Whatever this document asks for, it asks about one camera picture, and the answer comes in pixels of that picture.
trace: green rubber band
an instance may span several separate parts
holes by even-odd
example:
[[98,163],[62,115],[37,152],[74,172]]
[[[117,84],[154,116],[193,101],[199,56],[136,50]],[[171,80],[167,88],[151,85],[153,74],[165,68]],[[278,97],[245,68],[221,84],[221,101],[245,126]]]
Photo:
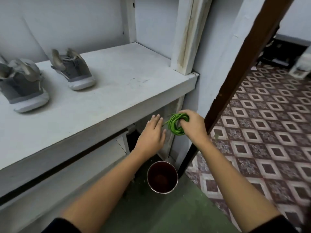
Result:
[[179,119],[184,119],[185,121],[189,122],[189,116],[187,114],[171,114],[172,117],[166,121],[165,124],[168,125],[168,129],[177,136],[182,136],[185,134],[182,127],[177,127],[176,123]]

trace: patterned floor tile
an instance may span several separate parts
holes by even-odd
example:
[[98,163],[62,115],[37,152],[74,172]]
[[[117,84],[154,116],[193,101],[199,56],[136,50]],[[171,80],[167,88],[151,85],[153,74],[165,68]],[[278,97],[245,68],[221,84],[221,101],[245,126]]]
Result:
[[[311,198],[311,80],[262,65],[211,132],[228,161],[300,230]],[[239,229],[201,153],[186,174]]]

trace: sneaker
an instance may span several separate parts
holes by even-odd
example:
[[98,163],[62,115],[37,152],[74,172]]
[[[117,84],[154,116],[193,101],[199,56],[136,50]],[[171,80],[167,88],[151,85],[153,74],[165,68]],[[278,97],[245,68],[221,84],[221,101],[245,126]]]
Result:
[[49,94],[41,86],[40,70],[26,59],[0,63],[0,91],[14,111],[24,113],[49,101]]
[[53,49],[51,64],[53,69],[65,76],[72,90],[88,88],[96,83],[84,59],[70,48],[65,55]]

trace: brown door frame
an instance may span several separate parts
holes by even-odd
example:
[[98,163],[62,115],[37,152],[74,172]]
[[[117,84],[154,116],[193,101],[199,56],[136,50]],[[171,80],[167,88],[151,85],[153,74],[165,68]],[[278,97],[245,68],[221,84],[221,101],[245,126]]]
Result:
[[[265,0],[261,11],[254,21],[251,31],[244,40],[235,58],[226,80],[204,119],[208,134],[220,118],[221,113],[226,108],[251,67],[254,66],[260,52],[274,34],[275,29],[278,27],[293,1],[294,0]],[[197,152],[198,149],[192,144],[178,169],[178,176],[183,175]]]

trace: stainless steel cup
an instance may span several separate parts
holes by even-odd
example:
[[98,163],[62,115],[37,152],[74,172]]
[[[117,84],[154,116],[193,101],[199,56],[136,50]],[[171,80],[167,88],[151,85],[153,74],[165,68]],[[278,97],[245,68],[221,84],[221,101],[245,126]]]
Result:
[[147,182],[154,192],[168,194],[177,186],[178,174],[170,163],[158,161],[148,169]]

